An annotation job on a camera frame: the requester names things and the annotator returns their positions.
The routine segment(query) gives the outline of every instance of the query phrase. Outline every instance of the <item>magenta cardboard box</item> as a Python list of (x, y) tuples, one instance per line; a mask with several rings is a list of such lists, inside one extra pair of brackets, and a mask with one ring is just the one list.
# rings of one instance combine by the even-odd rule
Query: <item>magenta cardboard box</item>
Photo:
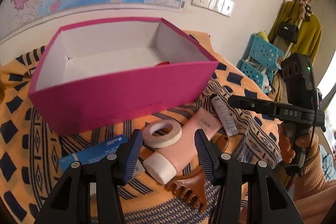
[[(159, 65), (169, 61), (170, 64)], [(61, 136), (192, 102), (218, 61), (162, 18), (106, 18), (61, 27), (29, 88)]]

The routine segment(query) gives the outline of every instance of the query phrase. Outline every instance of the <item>roll of tape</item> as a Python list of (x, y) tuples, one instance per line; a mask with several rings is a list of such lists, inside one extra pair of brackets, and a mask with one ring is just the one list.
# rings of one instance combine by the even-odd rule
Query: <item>roll of tape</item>
[[(154, 136), (153, 133), (163, 128), (171, 131), (163, 136)], [(142, 131), (143, 142), (152, 148), (163, 148), (176, 143), (182, 136), (181, 125), (174, 120), (158, 120), (150, 123)]]

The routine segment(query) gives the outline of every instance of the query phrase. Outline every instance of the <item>silver screw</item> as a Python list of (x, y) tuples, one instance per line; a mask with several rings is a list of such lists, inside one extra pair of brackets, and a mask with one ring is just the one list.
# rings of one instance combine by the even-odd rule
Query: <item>silver screw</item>
[(228, 153), (223, 153), (223, 154), (221, 155), (221, 157), (222, 157), (223, 160), (229, 160), (229, 159), (231, 159), (231, 156), (230, 156), (230, 154), (228, 154)]
[(261, 160), (261, 161), (258, 162), (258, 165), (259, 165), (260, 167), (266, 167), (266, 166), (267, 166), (267, 163), (265, 163), (263, 160)]
[(71, 167), (72, 168), (77, 168), (79, 167), (81, 164), (79, 163), (79, 161), (74, 161), (72, 164), (71, 164)]
[(115, 160), (117, 158), (117, 155), (116, 154), (108, 154), (107, 155), (107, 159), (108, 160)]

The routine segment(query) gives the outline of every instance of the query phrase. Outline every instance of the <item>white cap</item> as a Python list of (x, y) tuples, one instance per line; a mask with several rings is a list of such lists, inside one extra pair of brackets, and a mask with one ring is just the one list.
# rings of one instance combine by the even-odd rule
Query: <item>white cap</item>
[(177, 174), (175, 167), (159, 152), (154, 152), (142, 164), (151, 176), (163, 185)]

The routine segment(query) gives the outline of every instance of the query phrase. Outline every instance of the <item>hand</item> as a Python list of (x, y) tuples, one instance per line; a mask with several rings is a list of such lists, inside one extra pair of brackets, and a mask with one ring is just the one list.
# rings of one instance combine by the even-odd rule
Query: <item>hand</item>
[[(289, 141), (289, 138), (285, 135), (284, 127), (280, 124), (278, 125), (279, 132), (279, 148), (281, 152), (281, 157), (284, 162), (290, 163), (292, 159), (295, 157), (295, 151), (292, 149), (292, 144)], [(312, 135), (312, 130), (310, 130), (309, 134), (306, 134), (295, 141), (295, 144), (301, 148), (307, 148), (310, 144), (310, 139)], [(315, 133), (313, 142), (311, 144), (311, 148), (309, 150), (309, 154), (306, 157), (306, 160), (311, 159), (317, 153), (319, 149), (319, 137)]]

